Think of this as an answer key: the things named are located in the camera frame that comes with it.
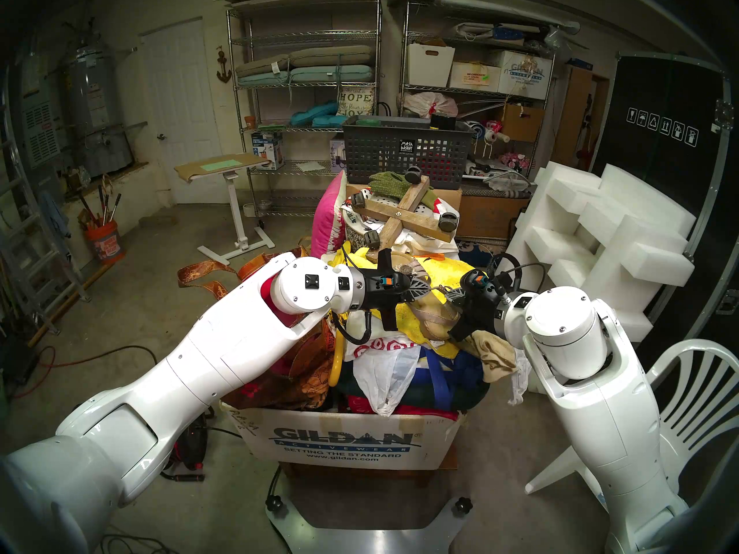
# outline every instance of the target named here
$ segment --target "metal base plate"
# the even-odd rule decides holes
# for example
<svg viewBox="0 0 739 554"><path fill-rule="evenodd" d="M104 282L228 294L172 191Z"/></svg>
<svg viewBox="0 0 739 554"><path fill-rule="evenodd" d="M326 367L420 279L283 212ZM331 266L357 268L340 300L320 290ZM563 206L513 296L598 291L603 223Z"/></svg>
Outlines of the metal base plate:
<svg viewBox="0 0 739 554"><path fill-rule="evenodd" d="M302 517L289 499L267 517L285 539L290 550L301 554L447 554L454 537L462 530L469 513L461 513L449 500L426 528L414 530L338 530L315 528Z"/></svg>

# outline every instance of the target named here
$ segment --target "product box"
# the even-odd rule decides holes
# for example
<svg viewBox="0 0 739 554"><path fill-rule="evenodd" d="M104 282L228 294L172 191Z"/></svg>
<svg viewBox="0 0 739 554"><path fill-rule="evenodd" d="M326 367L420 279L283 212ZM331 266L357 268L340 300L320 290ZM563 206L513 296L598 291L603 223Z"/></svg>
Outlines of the product box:
<svg viewBox="0 0 739 554"><path fill-rule="evenodd" d="M381 471L439 468L464 418L221 409L257 459Z"/></svg>
<svg viewBox="0 0 739 554"><path fill-rule="evenodd" d="M500 68L499 93L532 99L546 98L552 71L551 59L515 51L493 51L488 63Z"/></svg>
<svg viewBox="0 0 739 554"><path fill-rule="evenodd" d="M500 132L508 135L511 140L534 143L544 120L544 109L506 104L494 108L491 111L491 119L499 120L503 124Z"/></svg>
<svg viewBox="0 0 739 554"><path fill-rule="evenodd" d="M495 93L500 81L500 67L483 63L454 61L451 64L449 86L455 89L472 89Z"/></svg>
<svg viewBox="0 0 739 554"><path fill-rule="evenodd" d="M338 174L347 171L347 151L344 139L331 139L330 144L331 172Z"/></svg>
<svg viewBox="0 0 739 554"><path fill-rule="evenodd" d="M257 170L276 171L285 164L284 151L282 149L282 133L252 133L251 148L257 157L268 158L270 160L266 165L257 166Z"/></svg>
<svg viewBox="0 0 739 554"><path fill-rule="evenodd" d="M408 46L408 84L446 87L454 47L413 43Z"/></svg>

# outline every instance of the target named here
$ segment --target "white storage box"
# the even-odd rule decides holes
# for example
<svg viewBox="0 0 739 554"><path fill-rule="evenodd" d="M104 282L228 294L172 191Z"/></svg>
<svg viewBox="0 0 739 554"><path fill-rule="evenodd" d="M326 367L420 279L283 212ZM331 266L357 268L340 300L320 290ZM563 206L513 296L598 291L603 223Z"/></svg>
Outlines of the white storage box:
<svg viewBox="0 0 739 554"><path fill-rule="evenodd" d="M499 81L499 67L462 61L454 61L451 64L449 86L455 89L472 89L495 93L498 90Z"/></svg>
<svg viewBox="0 0 739 554"><path fill-rule="evenodd" d="M454 47L413 43L408 46L408 84L446 87Z"/></svg>
<svg viewBox="0 0 739 554"><path fill-rule="evenodd" d="M515 51L493 51L488 57L488 63L500 68L498 92L532 99L547 97L551 59Z"/></svg>
<svg viewBox="0 0 739 554"><path fill-rule="evenodd" d="M439 468L464 418L221 409L257 459L385 471Z"/></svg>

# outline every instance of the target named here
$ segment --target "cushion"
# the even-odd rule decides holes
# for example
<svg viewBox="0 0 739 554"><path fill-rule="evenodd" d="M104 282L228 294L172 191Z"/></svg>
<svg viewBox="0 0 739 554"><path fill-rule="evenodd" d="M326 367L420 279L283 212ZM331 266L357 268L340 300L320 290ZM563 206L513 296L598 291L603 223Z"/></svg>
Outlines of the cushion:
<svg viewBox="0 0 739 554"><path fill-rule="evenodd" d="M288 72L280 71L279 73L259 73L258 75L248 75L247 77L239 77L238 83L240 87L257 87L258 85L285 85L288 82Z"/></svg>
<svg viewBox="0 0 739 554"><path fill-rule="evenodd" d="M334 127L341 126L348 119L347 115L321 115L313 119L315 127Z"/></svg>
<svg viewBox="0 0 739 554"><path fill-rule="evenodd" d="M309 108L307 111L295 113L290 118L290 126L307 125L313 121L315 117L320 115L335 115L337 108L338 105L336 104L336 101L331 100L323 105L316 105L313 108Z"/></svg>
<svg viewBox="0 0 739 554"><path fill-rule="evenodd" d="M286 53L280 53L279 55L273 55L266 59L249 61L249 63L236 66L234 72L236 73L236 77L248 77L249 75L256 75L258 73L272 73L272 63L277 63L277 67L280 70L287 69L288 55Z"/></svg>
<svg viewBox="0 0 739 554"><path fill-rule="evenodd" d="M341 205L347 199L347 174L341 172L331 181L313 217L310 255L320 258L337 251L344 243L344 215Z"/></svg>
<svg viewBox="0 0 739 554"><path fill-rule="evenodd" d="M371 81L372 67L367 65L318 65L290 71L293 83L324 83L326 81Z"/></svg>
<svg viewBox="0 0 739 554"><path fill-rule="evenodd" d="M369 45L338 45L334 47L311 47L290 53L293 67L313 65L350 65L369 63L372 58Z"/></svg>

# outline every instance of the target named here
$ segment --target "cardboard box on shelf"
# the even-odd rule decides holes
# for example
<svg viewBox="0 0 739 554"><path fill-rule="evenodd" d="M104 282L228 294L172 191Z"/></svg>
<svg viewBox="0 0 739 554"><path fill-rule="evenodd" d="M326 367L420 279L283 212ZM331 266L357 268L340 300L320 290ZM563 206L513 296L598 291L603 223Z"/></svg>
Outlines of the cardboard box on shelf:
<svg viewBox="0 0 739 554"><path fill-rule="evenodd" d="M331 172L338 174L347 171L347 151L344 148L344 139L330 141Z"/></svg>
<svg viewBox="0 0 739 554"><path fill-rule="evenodd" d="M508 224L527 205L525 198L464 195L457 237L508 238Z"/></svg>
<svg viewBox="0 0 739 554"><path fill-rule="evenodd" d="M432 471L459 430L434 415L234 409L221 403L257 459L304 465Z"/></svg>
<svg viewBox="0 0 739 554"><path fill-rule="evenodd" d="M491 119L499 120L503 124L501 132L508 135L511 140L533 143L537 140L539 127L544 120L544 109L509 103L494 108L491 112Z"/></svg>
<svg viewBox="0 0 739 554"><path fill-rule="evenodd" d="M284 151L282 149L282 133L258 132L251 134L251 148L254 154L270 160L266 165L256 168L262 171L276 171L285 164Z"/></svg>
<svg viewBox="0 0 739 554"><path fill-rule="evenodd" d="M454 61L451 64L449 86L495 93L500 81L500 67L479 62Z"/></svg>
<svg viewBox="0 0 739 554"><path fill-rule="evenodd" d="M532 99L547 97L551 59L515 51L493 51L488 63L500 67L499 93Z"/></svg>
<svg viewBox="0 0 739 554"><path fill-rule="evenodd" d="M446 87L454 47L413 43L408 46L408 84Z"/></svg>

